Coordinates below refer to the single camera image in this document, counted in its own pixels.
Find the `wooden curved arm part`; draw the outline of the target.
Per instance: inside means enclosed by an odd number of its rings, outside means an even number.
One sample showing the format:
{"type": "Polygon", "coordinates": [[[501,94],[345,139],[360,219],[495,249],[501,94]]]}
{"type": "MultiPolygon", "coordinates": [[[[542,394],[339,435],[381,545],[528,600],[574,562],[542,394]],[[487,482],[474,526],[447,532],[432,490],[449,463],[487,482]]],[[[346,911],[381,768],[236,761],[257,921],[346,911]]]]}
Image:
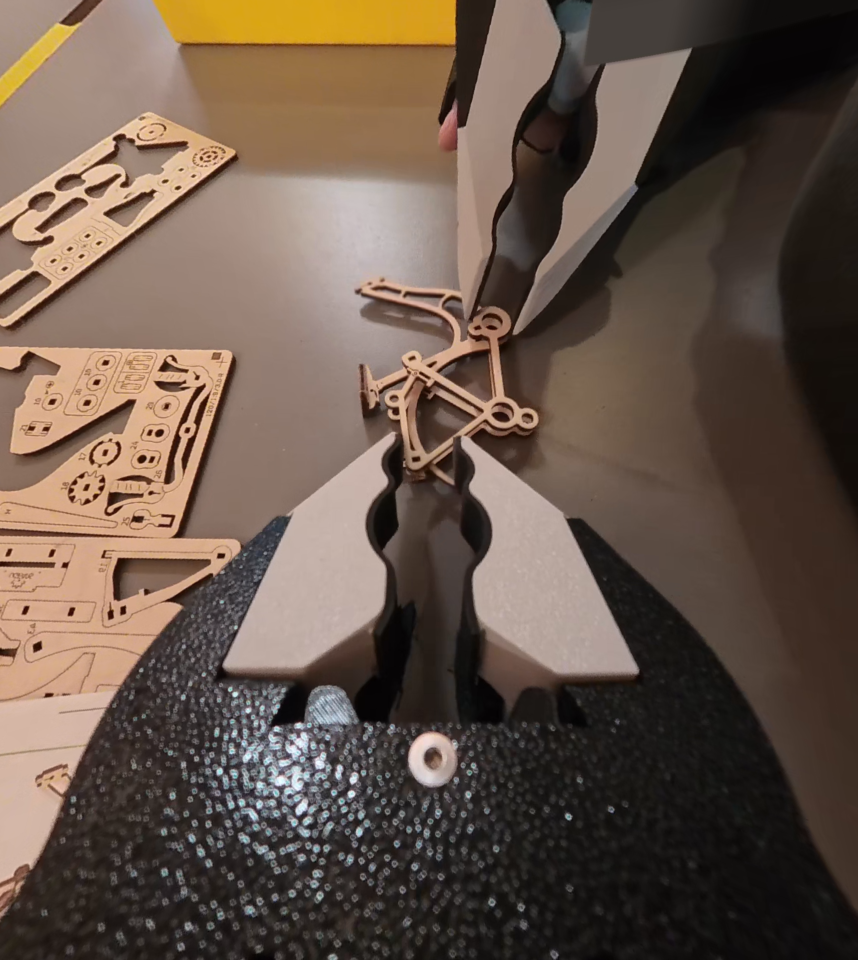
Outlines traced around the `wooden curved arm part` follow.
{"type": "Polygon", "coordinates": [[[380,277],[364,281],[355,292],[362,297],[434,316],[451,328],[453,342],[462,340],[461,321],[450,309],[450,305],[462,307],[461,294],[457,290],[415,287],[380,277]]]}

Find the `narrow wooden parts sheet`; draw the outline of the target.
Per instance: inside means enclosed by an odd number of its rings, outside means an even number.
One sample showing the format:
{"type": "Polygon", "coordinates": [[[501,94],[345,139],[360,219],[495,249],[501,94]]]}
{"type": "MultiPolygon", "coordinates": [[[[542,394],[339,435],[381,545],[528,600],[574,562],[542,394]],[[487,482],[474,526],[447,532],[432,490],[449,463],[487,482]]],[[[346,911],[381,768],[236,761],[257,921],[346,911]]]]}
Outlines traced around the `narrow wooden parts sheet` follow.
{"type": "Polygon", "coordinates": [[[237,156],[146,112],[0,207],[0,237],[29,254],[0,277],[0,327],[26,319],[237,156]]]}

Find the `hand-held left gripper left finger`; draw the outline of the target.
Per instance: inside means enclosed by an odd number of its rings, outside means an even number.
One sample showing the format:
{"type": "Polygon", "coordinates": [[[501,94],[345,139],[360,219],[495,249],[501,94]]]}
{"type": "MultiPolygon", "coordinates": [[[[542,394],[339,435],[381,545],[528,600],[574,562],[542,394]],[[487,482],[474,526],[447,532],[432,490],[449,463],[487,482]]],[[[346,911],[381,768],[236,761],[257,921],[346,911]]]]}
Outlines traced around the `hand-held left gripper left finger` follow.
{"type": "Polygon", "coordinates": [[[402,480],[402,441],[388,434],[291,512],[226,675],[329,684],[354,702],[398,700],[414,613],[399,605],[385,548],[402,480]]]}

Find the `white instruction paper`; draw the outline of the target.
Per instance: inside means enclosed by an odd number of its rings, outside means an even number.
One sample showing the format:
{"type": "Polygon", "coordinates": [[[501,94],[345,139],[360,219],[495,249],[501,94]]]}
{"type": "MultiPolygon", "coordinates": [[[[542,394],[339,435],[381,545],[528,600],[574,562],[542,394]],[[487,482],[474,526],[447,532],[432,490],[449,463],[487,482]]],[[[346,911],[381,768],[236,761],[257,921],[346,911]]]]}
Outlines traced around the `white instruction paper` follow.
{"type": "Polygon", "coordinates": [[[0,918],[39,858],[112,696],[0,703],[0,918]]]}

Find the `yellow plastic bin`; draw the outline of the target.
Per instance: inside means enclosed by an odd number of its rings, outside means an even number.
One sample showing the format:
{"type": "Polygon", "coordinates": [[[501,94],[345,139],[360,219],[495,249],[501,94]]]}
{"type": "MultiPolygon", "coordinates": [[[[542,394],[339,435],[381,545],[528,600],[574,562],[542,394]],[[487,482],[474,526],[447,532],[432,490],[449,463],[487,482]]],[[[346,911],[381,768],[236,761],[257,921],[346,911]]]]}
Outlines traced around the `yellow plastic bin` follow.
{"type": "Polygon", "coordinates": [[[450,46],[455,1],[156,1],[181,44],[450,46]]]}

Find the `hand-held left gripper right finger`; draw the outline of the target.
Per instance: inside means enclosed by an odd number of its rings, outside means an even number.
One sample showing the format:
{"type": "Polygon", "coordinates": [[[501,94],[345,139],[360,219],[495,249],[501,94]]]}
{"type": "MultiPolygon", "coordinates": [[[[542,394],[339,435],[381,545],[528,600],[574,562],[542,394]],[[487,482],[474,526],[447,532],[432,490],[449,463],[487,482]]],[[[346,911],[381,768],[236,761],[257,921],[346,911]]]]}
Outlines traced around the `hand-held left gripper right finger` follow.
{"type": "Polygon", "coordinates": [[[504,706],[525,690],[630,682],[639,667],[565,514],[483,450],[457,442],[463,594],[460,679],[504,706]]]}

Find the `wooden parts sheet with slots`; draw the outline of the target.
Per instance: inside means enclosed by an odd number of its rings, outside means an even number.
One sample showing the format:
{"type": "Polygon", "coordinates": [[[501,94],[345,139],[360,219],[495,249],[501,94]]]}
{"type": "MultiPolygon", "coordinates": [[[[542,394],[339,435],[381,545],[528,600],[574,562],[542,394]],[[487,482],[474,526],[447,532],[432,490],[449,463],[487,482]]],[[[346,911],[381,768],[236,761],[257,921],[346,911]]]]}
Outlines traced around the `wooden parts sheet with slots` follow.
{"type": "Polygon", "coordinates": [[[116,689],[181,607],[238,555],[237,541],[0,534],[0,702],[116,689]],[[149,593],[115,595],[118,563],[203,564],[149,593]]]}

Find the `wooden parts sheet with gears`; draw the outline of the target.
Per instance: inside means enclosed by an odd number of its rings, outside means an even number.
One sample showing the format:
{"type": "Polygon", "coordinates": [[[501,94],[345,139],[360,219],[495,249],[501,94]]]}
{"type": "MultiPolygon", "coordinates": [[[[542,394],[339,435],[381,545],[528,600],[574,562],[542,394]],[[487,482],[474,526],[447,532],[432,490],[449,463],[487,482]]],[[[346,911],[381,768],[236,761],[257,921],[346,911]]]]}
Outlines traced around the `wooden parts sheet with gears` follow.
{"type": "Polygon", "coordinates": [[[128,414],[31,486],[0,490],[0,531],[170,539],[191,499],[233,366],[226,349],[0,345],[0,369],[29,356],[56,370],[27,385],[10,452],[37,454],[128,414]]]}

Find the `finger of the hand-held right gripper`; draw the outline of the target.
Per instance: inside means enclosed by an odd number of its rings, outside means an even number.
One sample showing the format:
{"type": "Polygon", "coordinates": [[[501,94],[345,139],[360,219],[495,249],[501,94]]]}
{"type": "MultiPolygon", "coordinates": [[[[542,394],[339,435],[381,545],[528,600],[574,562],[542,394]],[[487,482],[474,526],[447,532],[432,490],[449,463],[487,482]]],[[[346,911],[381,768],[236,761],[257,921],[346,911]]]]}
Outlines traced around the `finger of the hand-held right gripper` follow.
{"type": "Polygon", "coordinates": [[[690,54],[684,48],[603,67],[594,147],[565,196],[559,232],[536,270],[515,334],[550,304],[636,193],[643,162],[690,54]]]}
{"type": "Polygon", "coordinates": [[[513,189],[523,120],[555,71],[561,35],[545,1],[495,1],[467,122],[458,137],[458,270],[475,312],[513,189]]]}

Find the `wooden ringed frame part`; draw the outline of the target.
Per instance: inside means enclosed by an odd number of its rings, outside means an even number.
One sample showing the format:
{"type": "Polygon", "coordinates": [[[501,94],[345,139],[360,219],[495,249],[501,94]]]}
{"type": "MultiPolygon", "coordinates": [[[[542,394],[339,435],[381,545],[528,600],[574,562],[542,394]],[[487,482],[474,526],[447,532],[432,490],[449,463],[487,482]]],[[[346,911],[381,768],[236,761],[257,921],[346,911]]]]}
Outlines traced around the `wooden ringed frame part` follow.
{"type": "Polygon", "coordinates": [[[484,430],[494,436],[530,434],[539,424],[539,415],[519,405],[506,392],[500,345],[507,339],[511,321],[502,309],[483,309],[468,324],[467,335],[429,357],[417,351],[406,353],[402,367],[383,378],[373,377],[366,365],[359,367],[363,414],[377,411],[384,401],[389,416],[400,426],[404,466],[420,469],[452,454],[456,439],[484,430]],[[490,395],[481,397],[446,375],[458,361],[483,354],[488,363],[490,395]],[[419,438],[417,406],[421,399],[440,399],[467,414],[469,419],[452,436],[427,450],[419,438]]]}

